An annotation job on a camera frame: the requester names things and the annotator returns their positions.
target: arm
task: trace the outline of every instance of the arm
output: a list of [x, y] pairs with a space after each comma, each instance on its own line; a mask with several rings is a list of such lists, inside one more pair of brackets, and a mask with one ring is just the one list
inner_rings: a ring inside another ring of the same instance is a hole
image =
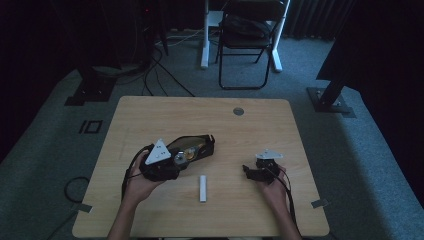
[[[144, 154], [140, 154], [131, 169], [131, 176], [140, 174], [140, 162]], [[143, 175], [129, 179], [127, 190], [122, 199], [115, 221], [107, 236], [108, 240], [128, 239], [138, 204], [149, 197], [150, 193], [163, 182], [152, 182]]]
[[[280, 166], [280, 170], [278, 177], [283, 180], [283, 171], [285, 172], [286, 169]], [[274, 180], [269, 185], [265, 182], [256, 182], [256, 184], [262, 192], [268, 206], [274, 213], [282, 239], [301, 240], [302, 237], [300, 236], [296, 225], [293, 223], [290, 212], [287, 208], [286, 189], [284, 186], [277, 180]]]

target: cable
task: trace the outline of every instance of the cable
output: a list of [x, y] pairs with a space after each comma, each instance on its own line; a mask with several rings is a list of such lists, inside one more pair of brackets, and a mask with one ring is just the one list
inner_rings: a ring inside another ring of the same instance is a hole
[[192, 35], [189, 35], [189, 36], [187, 36], [187, 37], [184, 37], [182, 40], [180, 40], [179, 42], [177, 42], [177, 43], [174, 43], [174, 44], [171, 44], [171, 45], [168, 45], [168, 47], [173, 47], [173, 46], [177, 46], [178, 44], [180, 44], [180, 43], [182, 43], [182, 42], [184, 42], [185, 40], [187, 40], [187, 39], [190, 39], [190, 38], [192, 38], [192, 37], [195, 37], [200, 31], [202, 31], [204, 28], [202, 28], [202, 29], [200, 29], [200, 30], [198, 30], [197, 32], [195, 32], [194, 34], [192, 34]]
[[141, 90], [141, 96], [144, 95], [144, 89], [146, 89], [149, 92], [150, 96], [154, 96], [152, 91], [150, 91], [149, 86], [147, 86], [147, 77], [149, 76], [150, 71], [152, 71], [152, 69], [155, 68], [155, 66], [156, 66], [156, 63], [152, 64], [143, 76], [144, 85], [143, 85], [143, 89]]
[[64, 189], [65, 197], [73, 203], [82, 203], [82, 199], [81, 200], [75, 200], [72, 197], [70, 197], [69, 194], [68, 194], [68, 187], [75, 180], [81, 180], [81, 179], [87, 181], [87, 183], [90, 182], [90, 180], [86, 177], [75, 177], [75, 178], [72, 178], [71, 180], [69, 180], [65, 185], [65, 189]]
[[335, 235], [334, 235], [334, 233], [332, 233], [331, 231], [330, 231], [330, 236], [332, 237], [332, 238], [334, 238], [335, 240], [339, 240], [339, 238], [337, 238]]
[[286, 189], [287, 196], [289, 197], [289, 203], [290, 203], [290, 215], [291, 215], [291, 218], [293, 220], [294, 225], [296, 226], [297, 230], [299, 231], [299, 228], [297, 227], [296, 213], [295, 213], [295, 209], [294, 209], [293, 197], [292, 197], [292, 194], [291, 194], [291, 184], [290, 184], [289, 176], [283, 171], [284, 175], [287, 177], [287, 180], [288, 180], [290, 189], [288, 189], [287, 186], [286, 186], [286, 184], [284, 184], [283, 180], [281, 180], [277, 175], [275, 175], [269, 168], [266, 167], [265, 169], [269, 173], [271, 173], [271, 175], [275, 179], [277, 179], [281, 184], [283, 184], [284, 188]]
[[165, 93], [165, 95], [168, 97], [168, 93], [166, 93], [165, 89], [163, 88], [162, 84], [160, 83], [159, 76], [158, 76], [158, 71], [156, 70], [156, 68], [155, 68], [155, 73], [156, 73], [156, 80], [157, 80], [157, 82], [159, 84], [159, 87], [162, 89], [163, 93]]
[[[69, 180], [66, 183], [65, 188], [64, 188], [64, 193], [65, 193], [66, 199], [68, 199], [69, 201], [71, 201], [73, 203], [77, 203], [77, 204], [82, 203], [82, 200], [75, 200], [74, 198], [70, 197], [69, 194], [68, 194], [68, 188], [69, 188], [69, 185], [71, 185], [72, 182], [74, 182], [76, 180], [81, 180], [81, 179], [87, 181], [87, 183], [90, 182], [90, 180], [86, 177], [75, 177], [75, 178], [72, 178], [71, 180]], [[49, 235], [49, 237], [46, 240], [53, 239], [53, 237], [56, 235], [56, 233], [63, 226], [65, 226], [65, 224], [68, 223], [75, 215], [77, 215], [77, 213], [78, 213], [77, 211], [72, 212], [58, 227], [56, 227], [56, 229]]]
[[134, 156], [133, 160], [132, 160], [132, 161], [131, 161], [131, 163], [130, 163], [130, 166], [129, 166], [129, 167], [128, 167], [128, 169], [125, 171], [124, 180], [122, 181], [122, 186], [121, 186], [121, 200], [122, 200], [122, 199], [124, 199], [125, 191], [127, 190], [128, 179], [130, 179], [130, 178], [133, 178], [133, 177], [136, 177], [136, 176], [139, 176], [139, 175], [143, 174], [143, 173], [140, 173], [140, 174], [136, 174], [136, 175], [130, 176], [132, 166], [134, 165], [134, 163], [135, 163], [135, 161], [137, 160], [138, 156], [140, 156], [140, 154], [141, 154], [142, 152], [144, 152], [145, 150], [149, 150], [149, 149], [151, 150], [151, 149], [153, 148], [153, 146], [154, 146], [153, 144], [150, 144], [149, 146], [145, 146], [145, 147], [143, 147], [142, 149], [140, 149], [140, 151], [138, 151], [138, 152], [135, 154], [135, 156]]
[[[160, 51], [160, 49], [158, 49], [157, 47], [155, 47], [155, 49], [157, 50], [157, 51], [159, 51], [161, 54], [162, 54], [162, 52]], [[159, 61], [157, 61], [155, 58], [153, 58], [152, 57], [152, 59], [153, 59], [153, 61], [155, 61], [156, 62], [156, 64], [157, 65], [159, 65], [166, 73], [168, 73], [169, 74], [169, 76], [171, 76], [172, 77], [172, 79], [178, 84], [178, 85], [180, 85], [180, 87], [182, 87], [188, 94], [190, 94], [192, 97], [195, 97], [194, 96], [194, 94], [192, 93], [192, 92], [190, 92], [190, 90], [188, 90], [186, 87], [184, 87], [184, 85], [182, 85], [175, 77], [174, 77], [174, 75], [172, 75]]]
[[122, 86], [122, 85], [127, 85], [127, 84], [130, 84], [130, 83], [133, 83], [133, 82], [137, 81], [138, 79], [140, 79], [141, 77], [143, 77], [143, 75], [144, 75], [144, 73], [141, 74], [140, 76], [134, 77], [131, 80], [128, 80], [127, 82], [124, 82], [124, 81], [116, 82], [115, 85], [116, 86]]
[[65, 219], [51, 234], [46, 240], [51, 240], [56, 235], [56, 233], [63, 227], [69, 220], [71, 220], [75, 215], [77, 215], [78, 212], [73, 212], [71, 215], [68, 216], [68, 218]]

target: black wire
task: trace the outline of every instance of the black wire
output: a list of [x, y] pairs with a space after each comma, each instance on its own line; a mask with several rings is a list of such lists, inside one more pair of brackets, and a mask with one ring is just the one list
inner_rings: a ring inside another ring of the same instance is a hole
[[87, 183], [90, 182], [90, 180], [86, 177], [75, 177], [75, 178], [72, 178], [71, 180], [69, 180], [65, 185], [65, 189], [64, 189], [65, 197], [73, 203], [82, 203], [82, 199], [81, 200], [75, 200], [72, 197], [70, 197], [69, 194], [68, 194], [68, 187], [73, 181], [80, 180], [80, 179], [87, 181]]
[[[159, 51], [159, 53], [160, 53], [160, 56], [159, 56], [159, 61], [160, 61], [162, 59], [162, 52]], [[144, 86], [143, 86], [143, 89], [141, 90], [141, 96], [144, 95], [144, 89], [146, 89], [149, 92], [150, 96], [154, 96], [153, 93], [152, 93], [152, 91], [150, 91], [149, 86], [147, 85], [147, 79], [149, 77], [150, 72], [153, 69], [155, 69], [156, 65], [157, 65], [157, 61], [155, 60], [155, 62], [150, 66], [150, 68], [144, 74], [144, 78], [143, 78]]]
[[155, 58], [152, 58], [153, 59], [153, 61], [155, 61], [156, 62], [156, 64], [157, 65], [159, 65], [166, 73], [168, 73], [169, 74], [169, 76], [171, 76], [172, 77], [172, 79], [178, 84], [178, 85], [180, 85], [180, 87], [182, 87], [188, 94], [190, 94], [192, 97], [195, 97], [194, 96], [194, 94], [193, 93], [191, 93], [190, 92], [190, 90], [188, 90], [186, 87], [184, 87], [184, 85], [182, 85], [175, 77], [174, 77], [174, 75], [172, 75], [172, 73], [170, 73], [169, 71], [168, 71], [168, 69], [166, 69], [159, 61], [157, 61]]
[[[88, 178], [86, 178], [86, 177], [75, 177], [75, 178], [72, 178], [71, 180], [69, 180], [67, 183], [66, 183], [66, 185], [65, 185], [65, 188], [64, 188], [64, 193], [65, 193], [65, 197], [69, 200], [69, 201], [71, 201], [71, 202], [73, 202], [73, 203], [82, 203], [82, 200], [75, 200], [75, 199], [73, 199], [73, 198], [71, 198], [70, 196], [69, 196], [69, 194], [68, 194], [68, 187], [69, 187], [69, 185], [73, 182], [73, 181], [75, 181], [75, 180], [80, 180], [80, 179], [83, 179], [83, 180], [86, 180], [87, 181], [87, 183], [89, 183], [90, 182], [90, 180], [88, 179]], [[56, 229], [49, 235], [49, 237], [46, 239], [46, 240], [51, 240], [51, 239], [53, 239], [53, 237], [56, 235], [56, 233], [63, 227], [63, 226], [65, 226], [65, 224], [66, 223], [68, 223], [75, 215], [77, 215], [77, 211], [74, 211], [74, 212], [72, 212], [58, 227], [56, 227]]]
[[331, 231], [330, 231], [330, 236], [331, 236], [332, 238], [334, 238], [335, 240], [339, 240], [339, 238], [337, 238], [337, 237], [334, 235], [334, 233], [332, 233]]
[[130, 178], [133, 178], [133, 177], [137, 177], [137, 176], [140, 176], [140, 175], [142, 175], [143, 173], [139, 173], [139, 174], [136, 174], [136, 175], [132, 175], [132, 176], [130, 176], [130, 177], [127, 177], [127, 179], [130, 179]]
[[286, 184], [283, 182], [283, 180], [281, 180], [277, 175], [275, 175], [269, 168], [265, 168], [269, 173], [271, 173], [271, 175], [277, 179], [281, 184], [283, 184], [284, 188], [286, 189], [287, 192], [287, 196], [289, 197], [289, 203], [290, 203], [290, 215], [291, 218], [293, 220], [294, 225], [296, 226], [297, 230], [299, 231], [299, 228], [297, 227], [297, 221], [296, 221], [296, 213], [295, 213], [295, 209], [294, 209], [294, 202], [293, 202], [293, 197], [291, 194], [291, 184], [290, 184], [290, 179], [288, 177], [288, 175], [283, 171], [284, 175], [286, 175], [287, 180], [289, 182], [289, 187], [290, 189], [287, 188]]
[[46, 240], [51, 240], [56, 235], [56, 233], [63, 227], [69, 220], [71, 220], [75, 215], [77, 215], [78, 212], [73, 212], [71, 215], [68, 216], [68, 218], [65, 219], [51, 234]]
[[120, 86], [120, 85], [127, 85], [127, 84], [130, 84], [130, 83], [133, 83], [133, 82], [137, 81], [138, 79], [140, 79], [141, 77], [143, 77], [144, 74], [145, 74], [145, 71], [142, 72], [140, 74], [140, 76], [136, 76], [133, 79], [127, 81], [127, 82], [125, 82], [124, 79], [118, 79], [118, 81], [115, 83], [115, 85]]
[[140, 174], [143, 174], [143, 173], [140, 173], [140, 174], [136, 174], [136, 175], [130, 176], [132, 166], [134, 165], [134, 163], [137, 160], [138, 156], [140, 156], [140, 154], [142, 152], [144, 152], [145, 150], [148, 150], [149, 148], [152, 148], [152, 146], [153, 146], [153, 144], [151, 144], [149, 146], [145, 146], [142, 149], [140, 149], [140, 151], [138, 151], [135, 154], [135, 156], [134, 156], [133, 160], [131, 161], [128, 169], [125, 171], [124, 180], [122, 181], [122, 186], [121, 186], [121, 200], [124, 199], [125, 191], [127, 190], [128, 179], [133, 178], [133, 177], [136, 177], [136, 176], [138, 176]]
[[163, 93], [168, 97], [168, 93], [165, 91], [165, 89], [163, 88], [162, 84], [160, 83], [159, 76], [158, 76], [158, 71], [156, 70], [156, 68], [155, 68], [155, 73], [156, 73], [156, 80], [157, 80], [157, 82], [159, 84], [159, 87], [162, 89]]

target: circular hole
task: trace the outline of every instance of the circular hole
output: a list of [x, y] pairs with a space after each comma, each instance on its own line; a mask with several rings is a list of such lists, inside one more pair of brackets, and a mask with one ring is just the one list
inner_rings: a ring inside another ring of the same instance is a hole
[[236, 108], [233, 109], [233, 113], [237, 116], [241, 116], [241, 115], [244, 114], [244, 110], [243, 110], [243, 108], [236, 107]]

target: metal stand base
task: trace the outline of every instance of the metal stand base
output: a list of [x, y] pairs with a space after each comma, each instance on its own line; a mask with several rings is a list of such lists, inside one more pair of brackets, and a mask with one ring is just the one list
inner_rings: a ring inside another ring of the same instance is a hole
[[65, 106], [83, 106], [85, 102], [107, 102], [112, 94], [116, 78], [98, 76], [101, 81], [94, 91], [86, 91], [86, 81], [81, 81], [74, 96], [68, 97]]
[[356, 115], [351, 107], [346, 106], [343, 97], [339, 95], [336, 101], [330, 106], [323, 105], [320, 102], [322, 93], [325, 88], [306, 88], [309, 97], [314, 105], [316, 112], [341, 113], [345, 118], [356, 118]]

